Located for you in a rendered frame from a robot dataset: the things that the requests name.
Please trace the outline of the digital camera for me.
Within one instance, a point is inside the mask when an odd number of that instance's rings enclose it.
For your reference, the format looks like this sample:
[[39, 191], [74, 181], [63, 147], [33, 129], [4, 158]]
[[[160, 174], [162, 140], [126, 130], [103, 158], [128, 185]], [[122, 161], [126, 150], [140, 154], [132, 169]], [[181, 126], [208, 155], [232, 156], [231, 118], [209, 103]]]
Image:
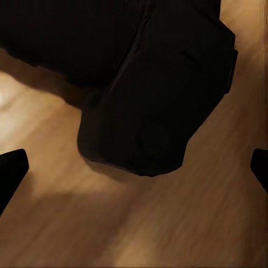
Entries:
[[154, 177], [231, 90], [236, 35], [221, 0], [0, 0], [0, 47], [84, 96], [90, 161]]

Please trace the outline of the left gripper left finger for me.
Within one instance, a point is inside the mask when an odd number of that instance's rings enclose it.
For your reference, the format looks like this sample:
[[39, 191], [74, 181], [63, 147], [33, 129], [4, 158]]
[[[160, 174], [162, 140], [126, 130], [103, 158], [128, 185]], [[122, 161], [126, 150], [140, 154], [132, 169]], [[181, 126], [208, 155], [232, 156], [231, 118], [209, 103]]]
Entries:
[[0, 215], [29, 170], [25, 149], [0, 155]]

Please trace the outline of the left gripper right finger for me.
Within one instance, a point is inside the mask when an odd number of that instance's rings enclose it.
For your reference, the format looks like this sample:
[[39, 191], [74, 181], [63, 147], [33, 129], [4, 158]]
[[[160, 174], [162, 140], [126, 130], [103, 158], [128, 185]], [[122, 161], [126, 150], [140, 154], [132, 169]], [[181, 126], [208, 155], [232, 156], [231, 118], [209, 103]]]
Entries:
[[250, 168], [268, 193], [268, 151], [255, 149]]

